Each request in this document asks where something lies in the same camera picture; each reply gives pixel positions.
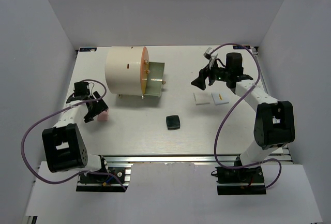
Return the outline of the pink rectangular palette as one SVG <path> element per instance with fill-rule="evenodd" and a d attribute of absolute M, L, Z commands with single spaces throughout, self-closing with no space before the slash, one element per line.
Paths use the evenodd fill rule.
<path fill-rule="evenodd" d="M 98 114 L 97 121 L 106 122 L 109 119 L 109 109 Z"/>

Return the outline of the white square compact with gold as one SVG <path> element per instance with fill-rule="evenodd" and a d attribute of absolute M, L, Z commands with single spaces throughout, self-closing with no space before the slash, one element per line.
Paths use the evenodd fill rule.
<path fill-rule="evenodd" d="M 225 93 L 211 93 L 211 96 L 216 106 L 230 102 L 228 95 Z"/>

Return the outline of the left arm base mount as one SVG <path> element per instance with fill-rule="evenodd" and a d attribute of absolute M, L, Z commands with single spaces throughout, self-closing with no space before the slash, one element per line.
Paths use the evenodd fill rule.
<path fill-rule="evenodd" d="M 108 167 L 112 175 L 82 174 L 79 176 L 76 192 L 125 192 L 131 175 L 130 164 L 111 163 Z"/>

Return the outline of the pale green bottom drawer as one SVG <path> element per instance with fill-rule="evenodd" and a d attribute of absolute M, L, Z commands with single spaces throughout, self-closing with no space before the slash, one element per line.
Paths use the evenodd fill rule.
<path fill-rule="evenodd" d="M 165 63 L 150 62 L 149 73 L 147 74 L 147 82 L 145 88 L 146 96 L 161 97 L 162 89 L 165 84 L 164 76 Z"/>

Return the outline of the black square compact case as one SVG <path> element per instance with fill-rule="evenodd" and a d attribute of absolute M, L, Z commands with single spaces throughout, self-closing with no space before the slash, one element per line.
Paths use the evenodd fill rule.
<path fill-rule="evenodd" d="M 166 117 L 166 125 L 168 130 L 180 129 L 180 119 L 178 115 L 170 115 Z"/>

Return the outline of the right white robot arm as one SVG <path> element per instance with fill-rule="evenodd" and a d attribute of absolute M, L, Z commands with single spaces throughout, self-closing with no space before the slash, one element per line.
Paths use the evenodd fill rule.
<path fill-rule="evenodd" d="M 254 140 L 231 167 L 234 177 L 245 182 L 252 176 L 251 168 L 266 162 L 273 151 L 294 141 L 293 106 L 289 101 L 279 101 L 258 87 L 258 81 L 244 73 L 240 53 L 228 53 L 223 67 L 217 65 L 217 56 L 213 56 L 211 50 L 207 50 L 204 57 L 209 63 L 199 71 L 191 85 L 205 90 L 206 80 L 209 85 L 215 81 L 225 82 L 239 96 L 239 101 L 245 101 L 255 111 Z"/>

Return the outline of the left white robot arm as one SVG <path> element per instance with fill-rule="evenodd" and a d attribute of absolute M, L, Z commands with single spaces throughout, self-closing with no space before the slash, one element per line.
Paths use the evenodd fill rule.
<path fill-rule="evenodd" d="M 107 113 L 108 106 L 97 91 L 92 92 L 87 80 L 74 84 L 73 93 L 66 101 L 58 122 L 42 132 L 43 147 L 51 172 L 87 171 L 98 182 L 109 177 L 103 156 L 87 151 L 79 124 L 89 123 Z"/>

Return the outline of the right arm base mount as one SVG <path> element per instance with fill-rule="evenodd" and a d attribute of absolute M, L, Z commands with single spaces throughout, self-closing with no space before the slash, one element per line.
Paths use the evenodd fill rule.
<path fill-rule="evenodd" d="M 215 158 L 218 166 L 210 174 L 216 178 L 219 196 L 265 195 L 266 186 L 263 171 L 259 163 L 243 166 L 236 158 L 232 166 L 221 163 Z"/>

